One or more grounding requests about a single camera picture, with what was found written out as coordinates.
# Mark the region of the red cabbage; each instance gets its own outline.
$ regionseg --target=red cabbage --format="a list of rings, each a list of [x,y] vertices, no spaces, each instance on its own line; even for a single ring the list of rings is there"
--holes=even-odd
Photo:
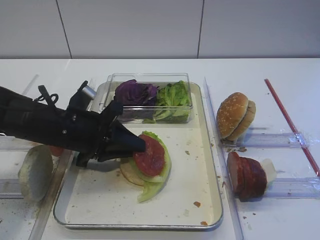
[[[115,89],[113,99],[124,106],[155,106],[157,90],[152,84],[138,83],[132,79]]]

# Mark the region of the red straw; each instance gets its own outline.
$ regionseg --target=red straw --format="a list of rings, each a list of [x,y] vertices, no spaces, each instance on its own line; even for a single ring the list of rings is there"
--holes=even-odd
[[[292,132],[297,134],[298,130],[297,130],[296,126],[294,125],[294,123],[292,122],[292,120],[291,120],[289,114],[287,113],[285,107],[282,105],[278,95],[276,94],[276,91],[274,90],[274,88],[272,87],[272,85],[271,85],[271,83],[269,82],[268,79],[265,79],[264,81],[265,81],[265,84],[267,85],[267,87],[269,88],[269,90],[270,90],[270,92],[271,92],[276,104],[279,106],[279,108],[280,108],[280,110],[281,110],[286,122],[289,124]],[[317,165],[317,163],[316,163],[314,157],[312,156],[311,152],[309,151],[309,149],[307,147],[302,147],[302,150],[303,150],[306,158],[309,160],[309,163],[312,166],[316,176],[320,177],[320,168]]]

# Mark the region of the sesame seed bun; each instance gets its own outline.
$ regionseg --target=sesame seed bun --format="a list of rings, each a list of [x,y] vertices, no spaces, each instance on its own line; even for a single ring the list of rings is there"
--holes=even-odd
[[[241,92],[228,96],[217,111],[216,121],[220,137],[235,141],[251,125],[256,115],[256,104]]]

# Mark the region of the white countertop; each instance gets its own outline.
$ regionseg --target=white countertop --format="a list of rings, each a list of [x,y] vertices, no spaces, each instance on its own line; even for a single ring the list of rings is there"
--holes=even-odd
[[[320,129],[317,125],[320,113],[315,111],[320,96],[320,59],[4,59],[0,60],[1,86],[22,93],[27,84],[38,74],[34,86],[44,84],[50,93],[57,93],[57,106],[65,108],[70,97],[80,84],[93,79],[95,86],[107,80],[112,73],[188,73],[191,82],[203,86],[206,78],[210,93],[214,96],[214,107],[234,91],[246,93],[257,98],[259,105],[269,110],[268,99],[259,98],[261,91],[267,94],[268,88],[264,79],[268,78],[280,97],[286,110],[297,128],[312,141],[310,151],[320,165]],[[33,87],[28,97],[39,96],[38,89]],[[289,126],[276,108],[272,112],[270,126],[279,132],[290,132]],[[217,174],[219,161],[214,151]],[[52,214],[49,216],[42,239],[106,239],[106,240],[182,240],[182,239],[235,239],[233,233],[228,201],[224,197],[224,218],[220,227],[210,232],[126,232],[99,231],[74,232],[59,226]],[[293,239],[313,237],[318,233],[318,199],[269,199],[258,202],[238,202],[240,221],[244,239]],[[5,212],[0,205],[0,219]],[[5,231],[18,233],[26,230],[19,224],[0,223],[0,236]],[[14,239],[23,234],[12,234]]]

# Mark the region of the white tray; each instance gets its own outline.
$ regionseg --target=white tray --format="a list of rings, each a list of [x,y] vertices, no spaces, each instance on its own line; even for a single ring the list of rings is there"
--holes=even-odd
[[[72,163],[54,204],[53,215],[59,224],[82,230],[203,231],[219,226],[223,205],[202,96],[199,86],[191,83],[190,87],[194,108],[189,123],[125,124],[136,135],[152,131],[166,144],[172,169],[164,189],[150,201],[138,203],[142,189],[126,181],[117,161],[89,162],[87,169]],[[104,84],[97,96],[103,95],[103,89]]]

